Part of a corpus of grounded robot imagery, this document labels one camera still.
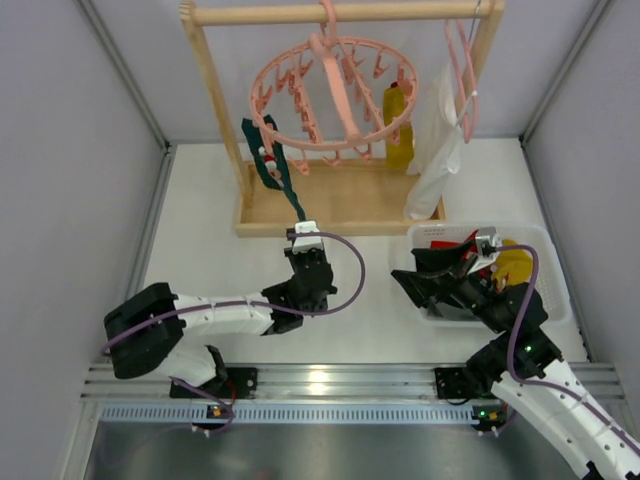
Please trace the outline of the red green christmas sock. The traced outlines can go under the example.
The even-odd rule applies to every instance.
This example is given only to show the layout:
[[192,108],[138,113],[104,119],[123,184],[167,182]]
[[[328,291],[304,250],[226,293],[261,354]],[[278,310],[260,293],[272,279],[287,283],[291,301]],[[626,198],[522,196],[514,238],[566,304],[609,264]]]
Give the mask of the red green christmas sock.
[[263,185],[269,189],[284,191],[290,189],[291,177],[284,150],[280,143],[275,142],[268,152],[264,146],[260,130],[253,124],[253,120],[243,118],[241,129],[247,140],[254,167]]

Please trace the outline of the pink round clip hanger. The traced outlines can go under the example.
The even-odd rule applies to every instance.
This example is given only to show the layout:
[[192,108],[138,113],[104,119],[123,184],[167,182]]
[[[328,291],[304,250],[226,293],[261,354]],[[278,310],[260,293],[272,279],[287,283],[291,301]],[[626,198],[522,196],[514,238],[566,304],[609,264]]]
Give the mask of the pink round clip hanger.
[[[341,152],[354,151],[370,161],[374,143],[386,140],[393,130],[410,117],[417,102],[419,77],[415,67],[399,51],[377,41],[338,34],[338,19],[331,1],[320,3],[327,20],[309,39],[279,54],[256,76],[249,93],[249,107],[253,124],[260,130],[268,152],[275,142],[282,145],[288,162],[302,174],[309,172],[309,152],[332,152],[323,160],[334,166],[341,160]],[[391,124],[386,125],[383,107],[376,103],[371,79],[377,80],[388,70],[381,61],[388,57],[396,68],[396,82],[405,94],[405,109]],[[311,91],[305,83],[312,67],[324,74],[330,104],[335,108],[344,135],[341,140],[324,138],[320,121],[312,105]],[[306,140],[292,139],[278,130],[267,107],[274,94],[286,91],[293,100],[301,130]]]

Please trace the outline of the dark green sock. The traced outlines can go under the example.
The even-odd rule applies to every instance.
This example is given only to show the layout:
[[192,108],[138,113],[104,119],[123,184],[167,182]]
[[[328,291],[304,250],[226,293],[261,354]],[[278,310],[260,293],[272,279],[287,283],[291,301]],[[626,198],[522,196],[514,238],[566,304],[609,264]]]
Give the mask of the dark green sock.
[[299,221],[306,221],[307,215],[294,190],[289,167],[284,156],[284,149],[280,143],[275,142],[272,150],[274,165],[269,167],[268,171],[284,192],[285,197],[296,212],[297,219]]

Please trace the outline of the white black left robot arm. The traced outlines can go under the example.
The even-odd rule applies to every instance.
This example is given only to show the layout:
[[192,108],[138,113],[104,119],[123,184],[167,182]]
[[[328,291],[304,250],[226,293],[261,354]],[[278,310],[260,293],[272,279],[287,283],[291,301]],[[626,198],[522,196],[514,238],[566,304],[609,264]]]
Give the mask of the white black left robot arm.
[[303,325],[304,315],[323,313],[337,292],[325,249],[284,250],[290,279],[249,296],[206,298],[179,295],[166,282],[143,289],[104,318],[106,349],[114,375],[131,380],[151,373],[213,389],[226,381],[214,336],[282,335]]

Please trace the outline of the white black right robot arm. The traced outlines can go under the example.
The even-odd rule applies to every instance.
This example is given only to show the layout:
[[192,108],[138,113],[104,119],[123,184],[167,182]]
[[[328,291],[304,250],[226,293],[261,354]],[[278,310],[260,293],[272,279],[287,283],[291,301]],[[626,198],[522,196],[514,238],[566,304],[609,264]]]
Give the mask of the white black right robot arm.
[[445,248],[415,248],[413,271],[392,278],[418,308],[441,303],[470,313],[496,338],[457,370],[457,393],[496,398],[524,418],[580,479],[636,479],[639,442],[595,400],[541,326],[548,314],[535,288],[539,256],[475,233]]

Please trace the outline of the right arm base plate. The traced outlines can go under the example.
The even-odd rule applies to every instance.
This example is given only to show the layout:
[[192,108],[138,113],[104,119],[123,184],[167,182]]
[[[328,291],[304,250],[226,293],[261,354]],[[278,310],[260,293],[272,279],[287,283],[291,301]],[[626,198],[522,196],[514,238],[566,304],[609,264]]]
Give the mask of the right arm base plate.
[[491,380],[466,367],[434,369],[437,397],[441,400],[471,401],[495,399]]

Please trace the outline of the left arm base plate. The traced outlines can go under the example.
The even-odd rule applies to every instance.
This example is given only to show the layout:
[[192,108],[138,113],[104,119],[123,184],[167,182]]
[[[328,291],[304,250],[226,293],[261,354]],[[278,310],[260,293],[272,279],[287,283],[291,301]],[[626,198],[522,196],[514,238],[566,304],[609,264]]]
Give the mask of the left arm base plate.
[[[227,367],[226,379],[214,379],[195,388],[225,401],[232,398],[249,399],[253,398],[257,389],[258,373],[259,370],[253,367]],[[170,386],[169,397],[173,399],[205,398],[175,383]]]

